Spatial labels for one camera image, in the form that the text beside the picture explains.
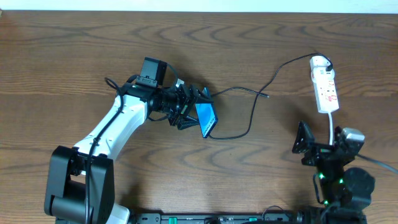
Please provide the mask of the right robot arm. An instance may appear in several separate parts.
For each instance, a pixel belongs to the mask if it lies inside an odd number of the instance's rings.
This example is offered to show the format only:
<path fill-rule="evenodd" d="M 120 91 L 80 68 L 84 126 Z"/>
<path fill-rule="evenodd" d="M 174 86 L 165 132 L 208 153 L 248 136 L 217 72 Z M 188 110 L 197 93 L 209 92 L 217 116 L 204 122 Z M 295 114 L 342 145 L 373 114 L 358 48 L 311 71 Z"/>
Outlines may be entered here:
<path fill-rule="evenodd" d="M 338 126 L 331 145 L 317 143 L 309 125 L 299 122 L 292 152 L 303 153 L 302 164 L 317 168 L 313 184 L 317 202 L 323 205 L 300 212 L 300 223 L 367 222 L 363 210 L 371 204 L 375 178 L 359 167 L 345 169 L 355 160 L 364 139 L 361 131 Z"/>

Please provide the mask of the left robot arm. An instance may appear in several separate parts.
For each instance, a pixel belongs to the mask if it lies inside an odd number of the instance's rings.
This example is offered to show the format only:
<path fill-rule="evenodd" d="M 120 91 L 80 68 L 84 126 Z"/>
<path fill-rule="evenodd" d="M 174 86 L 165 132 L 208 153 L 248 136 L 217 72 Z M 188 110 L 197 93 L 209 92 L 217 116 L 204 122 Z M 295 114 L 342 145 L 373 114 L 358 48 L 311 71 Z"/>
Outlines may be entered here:
<path fill-rule="evenodd" d="M 167 62 L 146 57 L 140 74 L 124 85 L 106 78 L 116 91 L 104 118 L 73 147 L 58 146 L 49 162 L 44 212 L 56 223 L 131 223 L 132 212 L 115 202 L 114 162 L 133 132 L 155 111 L 179 130 L 200 124 L 190 116 L 196 104 L 212 105 L 207 88 L 175 77 L 164 86 Z"/>

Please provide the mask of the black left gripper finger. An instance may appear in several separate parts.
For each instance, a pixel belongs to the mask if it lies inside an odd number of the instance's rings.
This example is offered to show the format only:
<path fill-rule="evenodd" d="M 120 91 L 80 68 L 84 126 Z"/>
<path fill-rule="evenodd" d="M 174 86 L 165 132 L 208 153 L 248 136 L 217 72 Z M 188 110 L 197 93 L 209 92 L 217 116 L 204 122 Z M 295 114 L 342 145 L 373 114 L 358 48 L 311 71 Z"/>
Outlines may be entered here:
<path fill-rule="evenodd" d="M 194 104 L 214 103 L 214 101 L 202 91 L 200 91 L 195 85 L 190 85 L 190 90 L 193 95 Z"/>
<path fill-rule="evenodd" d="M 184 130 L 187 128 L 191 128 L 192 126 L 197 126 L 199 125 L 199 120 L 198 118 L 194 118 L 192 116 L 184 116 L 181 117 L 177 123 L 177 129 L 178 130 Z"/>

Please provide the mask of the blue Galaxy smartphone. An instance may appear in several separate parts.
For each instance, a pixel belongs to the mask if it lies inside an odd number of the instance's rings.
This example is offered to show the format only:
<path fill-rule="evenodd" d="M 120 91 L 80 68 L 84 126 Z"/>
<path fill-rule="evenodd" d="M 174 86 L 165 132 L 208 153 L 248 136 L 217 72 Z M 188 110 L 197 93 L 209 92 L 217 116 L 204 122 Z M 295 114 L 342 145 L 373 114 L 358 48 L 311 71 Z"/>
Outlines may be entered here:
<path fill-rule="evenodd" d="M 214 103 L 196 103 L 195 108 L 202 136 L 207 138 L 218 122 Z"/>

